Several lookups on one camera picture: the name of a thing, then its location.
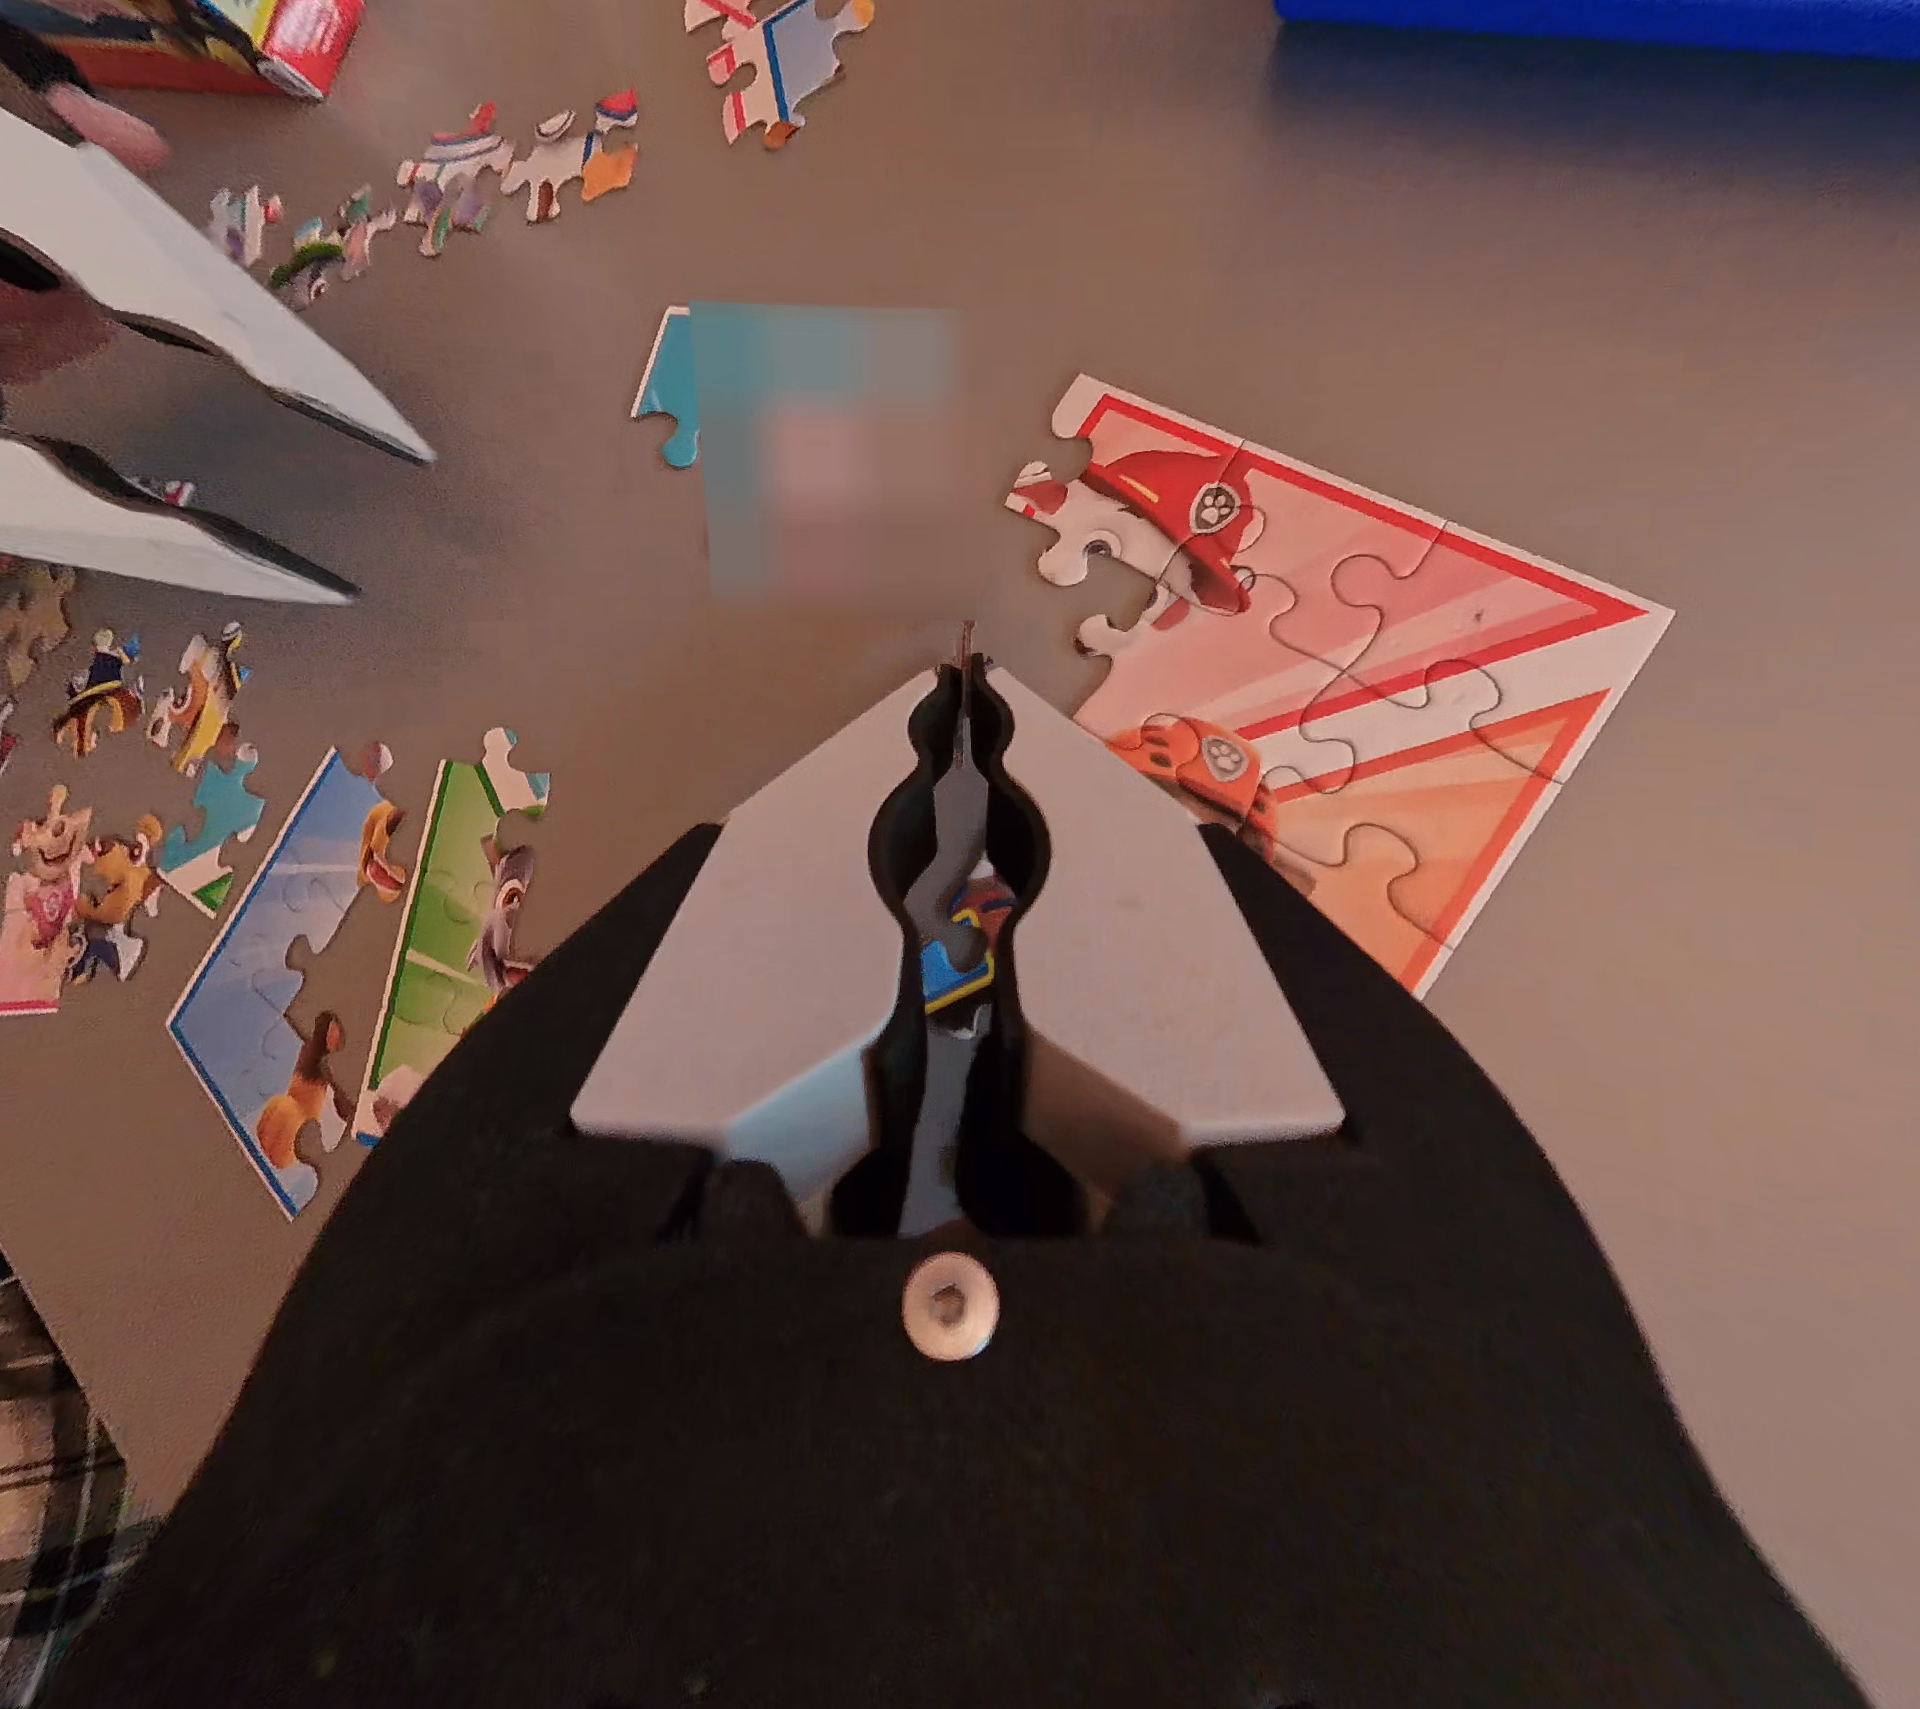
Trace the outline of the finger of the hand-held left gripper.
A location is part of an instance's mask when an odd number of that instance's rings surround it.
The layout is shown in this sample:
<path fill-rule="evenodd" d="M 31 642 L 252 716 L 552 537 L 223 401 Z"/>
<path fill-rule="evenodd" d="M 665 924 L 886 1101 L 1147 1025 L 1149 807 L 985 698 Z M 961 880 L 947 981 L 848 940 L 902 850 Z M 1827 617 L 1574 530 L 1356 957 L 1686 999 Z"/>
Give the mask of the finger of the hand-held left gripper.
<path fill-rule="evenodd" d="M 433 449 L 324 336 L 105 150 L 2 113 L 2 237 L 123 326 L 228 362 L 282 405 L 413 465 Z"/>
<path fill-rule="evenodd" d="M 360 588 L 243 524 L 168 502 L 89 449 L 2 439 L 2 552 L 180 590 L 349 607 Z"/>

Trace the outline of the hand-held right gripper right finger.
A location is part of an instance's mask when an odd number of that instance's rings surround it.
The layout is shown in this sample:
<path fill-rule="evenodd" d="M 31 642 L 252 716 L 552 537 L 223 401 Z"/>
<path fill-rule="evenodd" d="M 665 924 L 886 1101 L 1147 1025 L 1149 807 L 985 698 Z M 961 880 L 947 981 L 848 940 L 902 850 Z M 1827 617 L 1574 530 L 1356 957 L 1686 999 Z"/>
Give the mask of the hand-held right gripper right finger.
<path fill-rule="evenodd" d="M 971 669 L 965 715 L 1011 904 L 955 1146 L 963 1216 L 1074 1235 L 1143 1169 L 1338 1136 L 1200 822 L 1002 667 Z"/>

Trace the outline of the green purple puzzle piece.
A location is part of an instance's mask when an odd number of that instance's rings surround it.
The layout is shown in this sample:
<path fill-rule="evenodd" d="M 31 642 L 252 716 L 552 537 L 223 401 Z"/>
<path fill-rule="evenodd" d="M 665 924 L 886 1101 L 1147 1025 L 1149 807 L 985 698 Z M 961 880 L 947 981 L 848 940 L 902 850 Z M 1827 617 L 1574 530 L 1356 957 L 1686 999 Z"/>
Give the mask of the green purple puzzle piece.
<path fill-rule="evenodd" d="M 331 217 L 313 217 L 294 234 L 288 256 L 267 272 L 267 289 L 285 304 L 309 308 L 338 282 L 372 266 L 372 244 L 397 225 L 391 206 L 375 206 L 372 186 L 355 188 Z"/>

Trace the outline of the yellow helmet dog puzzle piece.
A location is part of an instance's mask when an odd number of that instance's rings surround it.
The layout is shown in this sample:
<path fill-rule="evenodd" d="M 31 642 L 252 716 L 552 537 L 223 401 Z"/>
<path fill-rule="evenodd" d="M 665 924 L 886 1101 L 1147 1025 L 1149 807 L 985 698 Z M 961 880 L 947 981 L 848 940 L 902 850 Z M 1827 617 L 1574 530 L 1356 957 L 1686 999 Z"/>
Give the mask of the yellow helmet dog puzzle piece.
<path fill-rule="evenodd" d="M 249 677 L 242 661 L 243 640 L 243 622 L 238 619 L 226 621 L 212 640 L 187 640 L 177 664 L 180 686 L 165 688 L 152 704 L 145 739 L 183 779 L 199 774 L 231 722 L 238 693 Z"/>

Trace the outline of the purple teal striped puzzle piece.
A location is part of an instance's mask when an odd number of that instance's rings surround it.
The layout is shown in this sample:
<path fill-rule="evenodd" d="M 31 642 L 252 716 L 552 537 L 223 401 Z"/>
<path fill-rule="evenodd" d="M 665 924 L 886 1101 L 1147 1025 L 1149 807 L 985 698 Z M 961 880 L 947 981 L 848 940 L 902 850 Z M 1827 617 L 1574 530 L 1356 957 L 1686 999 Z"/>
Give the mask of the purple teal striped puzzle piece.
<path fill-rule="evenodd" d="M 498 131 L 498 104 L 486 101 L 468 113 L 463 128 L 432 135 L 417 158 L 396 164 L 396 186 L 405 190 L 401 223 L 422 230 L 419 256 L 442 256 L 450 234 L 486 226 L 491 211 L 487 178 L 510 172 L 514 149 Z"/>

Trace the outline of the green grass puzzle section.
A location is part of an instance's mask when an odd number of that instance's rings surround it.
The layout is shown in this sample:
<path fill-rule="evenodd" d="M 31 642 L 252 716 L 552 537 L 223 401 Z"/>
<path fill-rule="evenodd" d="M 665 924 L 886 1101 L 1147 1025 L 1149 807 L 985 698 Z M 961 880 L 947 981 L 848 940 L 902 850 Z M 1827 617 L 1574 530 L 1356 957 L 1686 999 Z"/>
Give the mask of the green grass puzzle section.
<path fill-rule="evenodd" d="M 503 727 L 486 730 L 476 760 L 439 764 L 354 1108 L 355 1143 L 378 1143 L 468 1029 L 531 973 L 518 923 L 536 850 L 510 818 L 537 820 L 550 790 L 547 774 L 518 766 Z"/>

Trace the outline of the teal green corner puzzle piece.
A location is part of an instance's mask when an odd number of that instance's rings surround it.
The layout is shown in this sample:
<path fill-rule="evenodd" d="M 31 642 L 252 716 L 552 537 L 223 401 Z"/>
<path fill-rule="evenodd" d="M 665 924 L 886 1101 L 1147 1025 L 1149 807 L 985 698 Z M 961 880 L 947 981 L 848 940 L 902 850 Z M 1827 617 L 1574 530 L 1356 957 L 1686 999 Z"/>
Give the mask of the teal green corner puzzle piece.
<path fill-rule="evenodd" d="M 207 758 L 191 797 L 201 813 L 199 826 L 168 828 L 154 857 L 157 880 L 209 921 L 221 912 L 231 888 L 223 859 L 228 840 L 249 840 L 267 807 L 252 788 L 258 764 L 260 753 L 247 740 L 238 743 L 223 764 Z"/>

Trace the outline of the red border dog puzzle section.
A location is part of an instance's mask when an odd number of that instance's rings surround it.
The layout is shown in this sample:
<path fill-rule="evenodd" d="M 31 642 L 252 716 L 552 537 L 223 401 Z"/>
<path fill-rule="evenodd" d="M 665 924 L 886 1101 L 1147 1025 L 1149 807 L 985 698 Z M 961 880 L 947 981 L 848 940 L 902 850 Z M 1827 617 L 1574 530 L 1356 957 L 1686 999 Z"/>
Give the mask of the red border dog puzzle section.
<path fill-rule="evenodd" d="M 1069 719 L 1426 997 L 1674 612 L 1088 372 L 1049 434 L 1040 576 L 1149 587 Z"/>

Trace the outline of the orange dog face puzzle piece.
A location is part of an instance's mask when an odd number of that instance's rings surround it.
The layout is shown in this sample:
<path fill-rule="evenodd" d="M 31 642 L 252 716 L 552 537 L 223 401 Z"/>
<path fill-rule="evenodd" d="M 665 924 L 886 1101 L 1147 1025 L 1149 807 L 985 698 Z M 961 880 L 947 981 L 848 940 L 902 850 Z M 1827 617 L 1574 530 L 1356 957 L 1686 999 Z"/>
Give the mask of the orange dog face puzzle piece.
<path fill-rule="evenodd" d="M 95 887 L 75 898 L 78 947 L 66 966 L 68 982 L 92 981 L 102 971 L 125 982 L 139 966 L 148 942 L 131 921 L 161 888 L 154 866 L 161 837 L 160 817 L 145 813 L 131 832 L 105 835 L 85 846 L 84 871 Z"/>

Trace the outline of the pink dog puzzle piece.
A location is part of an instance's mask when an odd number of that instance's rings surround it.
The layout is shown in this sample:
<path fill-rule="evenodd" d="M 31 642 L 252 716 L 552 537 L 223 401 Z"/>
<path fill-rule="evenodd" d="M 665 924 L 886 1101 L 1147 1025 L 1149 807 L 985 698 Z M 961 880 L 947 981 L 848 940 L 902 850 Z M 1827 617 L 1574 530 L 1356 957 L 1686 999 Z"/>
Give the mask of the pink dog puzzle piece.
<path fill-rule="evenodd" d="M 79 880 L 88 859 L 89 809 L 72 809 L 53 785 L 37 817 L 12 832 L 12 871 L 2 904 L 2 1016 L 49 1016 L 84 948 Z"/>

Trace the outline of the light blue sky puzzle section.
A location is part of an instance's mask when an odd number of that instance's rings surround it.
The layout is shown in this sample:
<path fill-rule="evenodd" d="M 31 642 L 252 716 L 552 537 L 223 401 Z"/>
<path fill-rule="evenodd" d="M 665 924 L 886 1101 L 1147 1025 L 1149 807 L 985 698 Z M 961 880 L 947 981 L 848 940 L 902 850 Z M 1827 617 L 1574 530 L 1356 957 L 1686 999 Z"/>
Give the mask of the light blue sky puzzle section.
<path fill-rule="evenodd" d="M 338 934 L 360 896 L 403 892 L 387 843 L 403 813 L 385 794 L 394 766 L 380 739 L 331 749 L 260 859 L 213 953 L 204 984 L 249 988 L 285 1012 L 304 986 L 306 963 Z"/>

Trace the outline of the orange tail blue border puzzle piece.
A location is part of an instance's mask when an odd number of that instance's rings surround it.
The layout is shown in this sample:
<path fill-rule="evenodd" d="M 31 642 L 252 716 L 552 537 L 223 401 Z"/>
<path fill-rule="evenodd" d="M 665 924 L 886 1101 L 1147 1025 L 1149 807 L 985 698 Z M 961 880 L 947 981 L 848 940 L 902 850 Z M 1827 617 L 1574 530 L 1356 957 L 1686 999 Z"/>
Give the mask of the orange tail blue border puzzle piece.
<path fill-rule="evenodd" d="M 333 1156 L 354 1136 L 361 1077 L 352 1041 L 341 1014 L 320 1007 L 299 1025 L 279 1020 L 213 1082 L 243 1160 L 284 1222 L 322 1194 Z"/>

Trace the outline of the plain blue puzzle piece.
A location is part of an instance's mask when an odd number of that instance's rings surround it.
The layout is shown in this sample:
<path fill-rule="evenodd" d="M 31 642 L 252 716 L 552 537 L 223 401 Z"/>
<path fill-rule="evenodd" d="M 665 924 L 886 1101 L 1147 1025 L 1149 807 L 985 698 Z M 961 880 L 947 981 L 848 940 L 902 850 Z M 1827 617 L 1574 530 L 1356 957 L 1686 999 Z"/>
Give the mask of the plain blue puzzle piece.
<path fill-rule="evenodd" d="M 165 1019 L 165 1034 L 204 1086 L 234 1115 L 285 1092 L 304 1048 L 288 1022 L 304 973 L 288 963 L 301 937 L 266 924 L 240 928 L 212 953 Z"/>

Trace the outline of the teal white puzzle piece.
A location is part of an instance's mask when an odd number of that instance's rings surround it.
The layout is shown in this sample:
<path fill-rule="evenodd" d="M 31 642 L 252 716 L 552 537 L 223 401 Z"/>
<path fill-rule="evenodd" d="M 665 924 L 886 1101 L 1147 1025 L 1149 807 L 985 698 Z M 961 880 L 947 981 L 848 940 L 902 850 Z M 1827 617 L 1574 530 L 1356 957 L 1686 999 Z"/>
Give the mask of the teal white puzzle piece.
<path fill-rule="evenodd" d="M 671 470 L 690 470 L 702 450 L 699 375 L 696 362 L 694 308 L 665 304 L 638 379 L 630 419 L 668 425 L 660 459 Z"/>

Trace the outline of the blue white red striped puzzle piece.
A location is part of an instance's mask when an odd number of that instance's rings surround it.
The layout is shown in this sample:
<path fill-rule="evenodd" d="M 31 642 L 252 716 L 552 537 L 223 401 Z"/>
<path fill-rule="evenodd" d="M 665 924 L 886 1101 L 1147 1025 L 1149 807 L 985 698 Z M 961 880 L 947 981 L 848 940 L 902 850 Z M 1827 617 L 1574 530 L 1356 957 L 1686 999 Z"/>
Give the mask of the blue white red striped puzzle piece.
<path fill-rule="evenodd" d="M 846 0 L 831 15 L 817 0 L 786 0 L 721 36 L 705 75 L 723 90 L 726 140 L 760 131 L 765 150 L 784 146 L 804 127 L 804 103 L 842 73 L 837 43 L 873 19 L 876 0 Z"/>

